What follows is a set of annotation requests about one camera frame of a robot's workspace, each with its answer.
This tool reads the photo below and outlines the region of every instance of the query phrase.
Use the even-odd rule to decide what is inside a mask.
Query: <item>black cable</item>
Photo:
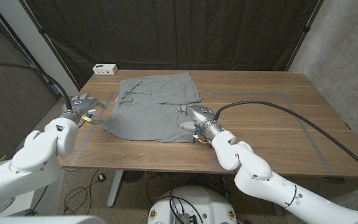
[[[171,199],[169,200],[169,207],[171,208],[172,214],[178,219],[178,221],[179,221],[181,224],[184,224],[184,223],[180,220],[179,216],[173,211],[172,204],[171,204],[172,199],[173,199],[173,198],[171,198]]]
[[[177,200],[179,201],[180,206],[181,206],[181,213],[184,214],[184,213],[185,213],[185,208],[183,207],[181,201],[180,201],[179,199],[177,199]],[[178,213],[178,209],[177,209],[177,205],[175,204],[175,201],[172,200],[172,202],[173,202],[173,205],[175,206],[175,209],[177,210],[177,213]]]
[[[176,198],[176,199],[178,199],[178,200],[183,200],[183,201],[185,201],[187,204],[189,204],[189,205],[194,209],[194,211],[196,211],[198,217],[199,217],[200,220],[201,220],[201,223],[204,223],[204,222],[203,222],[203,219],[201,218],[201,215],[200,215],[200,213],[197,211],[197,209],[196,209],[190,202],[188,202],[187,200],[185,200],[185,199],[183,199],[183,198],[181,198],[181,197],[176,197],[176,196],[164,196],[164,197],[159,198],[158,200],[156,200],[156,201],[153,203],[153,205],[155,205],[157,202],[161,201],[161,200],[164,199],[164,198]]]
[[[33,72],[36,72],[40,75],[43,75],[45,78],[47,78],[49,81],[51,81],[53,84],[55,84],[59,90],[63,93],[63,96],[65,98],[66,101],[66,109],[67,110],[72,110],[71,107],[71,103],[70,103],[70,99],[68,98],[68,95],[66,93],[66,91],[63,89],[63,87],[54,79],[52,78],[50,75],[46,74],[45,72],[42,72],[36,68],[32,68],[32,67],[28,67],[25,65],[17,65],[17,64],[13,64],[13,63],[0,63],[0,66],[2,67],[12,67],[12,68],[23,68],[23,69],[27,69],[27,70],[32,70]]]
[[[63,170],[65,170],[65,171],[67,171],[67,172],[76,172],[76,171],[79,171],[80,169],[76,169],[76,170],[72,170],[72,171],[70,171],[70,170],[67,170],[67,169],[65,169],[65,168],[62,168]]]
[[[82,122],[82,124],[80,124],[80,126],[78,127],[78,129],[80,129],[81,127],[82,127],[82,125],[84,125],[85,124],[85,120]]]
[[[85,191],[85,192],[86,192],[85,199],[82,201],[82,204],[81,204],[80,206],[78,206],[76,209],[74,209],[74,211],[71,210],[72,212],[70,213],[70,215],[72,215],[73,213],[75,214],[75,211],[77,211],[79,208],[81,208],[81,207],[84,205],[84,203],[86,202],[86,199],[88,198],[88,191],[86,190],[86,189],[88,189],[88,188],[89,188],[89,186],[88,186],[88,187],[76,187],[76,188],[72,189],[71,191],[69,191],[69,192],[66,194],[66,197],[65,197],[65,199],[64,199],[64,201],[63,201],[63,204],[64,204],[64,206],[65,206],[65,211],[63,212],[64,215],[65,215],[66,210],[71,210],[71,209],[69,208],[69,206],[68,206],[68,203],[70,202],[70,200],[71,200],[72,198],[74,198],[76,195],[78,195],[79,193],[81,193],[82,191]],[[77,190],[77,189],[81,189],[81,190],[80,190],[79,192],[75,193],[73,196],[71,196],[71,197],[68,199],[68,201],[66,202],[66,199],[67,199],[67,197],[69,196],[69,194],[70,194],[71,192]]]
[[[152,202],[152,200],[150,199],[150,196],[149,196],[149,182],[150,182],[150,179],[147,181],[147,184],[146,184],[146,195],[147,195],[147,198],[148,198],[149,202],[153,205],[153,202]]]
[[[65,213],[66,213],[67,210],[70,210],[70,211],[71,211],[70,215],[75,214],[75,212],[76,212],[78,209],[80,209],[80,208],[84,205],[84,203],[86,202],[86,199],[88,198],[88,191],[86,190],[86,189],[88,189],[88,188],[89,188],[89,196],[90,196],[90,199],[91,199],[91,201],[90,201],[90,203],[89,203],[88,213],[87,213],[87,214],[89,214],[89,212],[90,212],[90,210],[91,210],[91,206],[92,206],[91,187],[92,187],[92,185],[98,183],[99,180],[97,180],[97,181],[95,181],[95,182],[93,182],[93,183],[92,183],[92,181],[93,181],[93,179],[94,179],[94,177],[95,177],[95,175],[96,175],[96,173],[97,173],[98,171],[99,171],[99,169],[93,174],[92,179],[91,179],[91,183],[90,183],[89,186],[87,186],[87,187],[76,187],[76,188],[72,189],[71,191],[69,191],[69,192],[66,194],[65,199],[63,200],[63,204],[64,204],[64,206],[65,206],[65,209],[64,209],[64,212],[63,212],[64,215],[65,215]],[[75,193],[74,195],[72,195],[72,196],[67,200],[67,197],[70,195],[70,193],[72,193],[73,191],[78,190],[78,189],[81,189],[81,190],[78,191],[77,193]],[[83,192],[83,191],[86,192],[85,199],[82,201],[82,203],[81,203],[80,206],[78,206],[76,209],[72,210],[72,209],[68,206],[68,203],[70,202],[71,199],[73,199],[76,195],[78,195],[79,193],[81,193],[81,192]]]
[[[95,177],[95,175],[96,175],[96,173],[98,171],[99,171],[99,169],[93,174],[91,182],[89,183],[89,198],[91,200],[91,203],[89,203],[89,209],[88,209],[88,212],[86,213],[86,215],[89,215],[91,207],[92,207],[92,189],[91,189],[92,188],[92,181],[93,181],[93,178]]]
[[[166,174],[167,174],[167,176],[168,176],[169,181],[170,181],[171,184],[172,184],[172,187],[175,188],[176,186],[175,186],[175,184],[173,184],[173,182],[172,182],[172,180],[171,180],[171,177],[169,176],[169,173],[166,172]]]
[[[44,191],[42,192],[42,195],[41,197],[38,199],[38,202],[34,205],[34,208],[32,209],[32,211],[34,212],[35,211],[35,208],[37,208],[37,205],[40,203],[42,197],[44,196],[45,192],[47,191],[48,189],[48,186],[45,187]]]
[[[327,132],[325,132],[324,130],[322,130],[320,127],[318,127],[317,125],[315,125],[314,123],[312,123],[311,121],[309,121],[308,119],[302,117],[301,115],[297,114],[296,112],[286,109],[282,106],[278,106],[275,105],[273,103],[269,103],[266,101],[259,101],[259,100],[247,100],[247,101],[240,101],[240,102],[236,102],[236,103],[231,103],[229,105],[223,106],[221,109],[218,110],[218,112],[216,112],[214,120],[217,121],[219,119],[219,115],[221,113],[222,110],[225,110],[229,107],[232,106],[237,106],[237,105],[244,105],[244,104],[261,104],[261,105],[267,105],[267,106],[271,106],[274,107],[276,109],[285,111],[293,116],[296,116],[297,118],[301,119],[302,121],[304,121],[306,124],[310,125],[312,128],[314,128],[315,130],[319,131],[321,134],[323,134],[324,136],[326,136],[329,140],[331,140],[333,143],[335,143],[337,146],[339,146],[343,151],[345,151],[346,153],[348,153],[354,160],[356,160],[358,162],[358,157],[352,152],[350,151],[347,147],[345,147],[344,145],[342,145],[338,140],[336,140],[335,138],[333,138],[331,135],[329,135]]]

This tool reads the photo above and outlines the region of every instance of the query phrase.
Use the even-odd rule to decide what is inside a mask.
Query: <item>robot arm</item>
[[[234,144],[236,137],[213,120],[210,109],[188,106],[180,110],[194,119],[195,127],[212,139],[211,144],[224,169],[234,170],[240,166],[234,181],[241,192],[276,203],[307,223],[358,222],[358,211],[332,203],[272,172],[269,164],[254,154],[246,142]]]
[[[57,155],[73,152],[82,116],[95,106],[105,107],[88,94],[73,98],[71,103],[73,109],[63,107],[63,114],[46,125],[44,132],[31,132],[12,160],[0,162],[0,203],[56,181],[61,172]],[[89,123],[100,121],[92,118]]]

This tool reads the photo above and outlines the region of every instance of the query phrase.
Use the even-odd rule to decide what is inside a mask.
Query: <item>wooden table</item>
[[[107,105],[98,109],[106,119],[119,92],[119,82],[147,75],[187,71],[119,70],[113,76],[93,75],[81,90]],[[190,71],[202,105],[217,111],[243,100],[264,100],[295,110],[358,156],[358,137],[303,73]],[[241,105],[224,110],[219,122],[238,141],[248,142],[272,170],[281,175],[358,177],[358,163],[342,149],[292,115],[265,105]],[[74,152],[60,157],[63,167],[112,168],[172,172],[224,173],[212,148],[201,143],[127,141],[83,125]]]

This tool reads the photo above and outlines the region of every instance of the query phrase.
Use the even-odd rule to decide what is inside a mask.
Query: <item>gray wall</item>
[[[358,135],[358,1],[324,0],[290,71],[305,73]]]

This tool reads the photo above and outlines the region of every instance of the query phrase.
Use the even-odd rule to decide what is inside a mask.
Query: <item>power strip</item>
[[[95,75],[114,75],[117,72],[117,65],[96,64],[92,69]]]

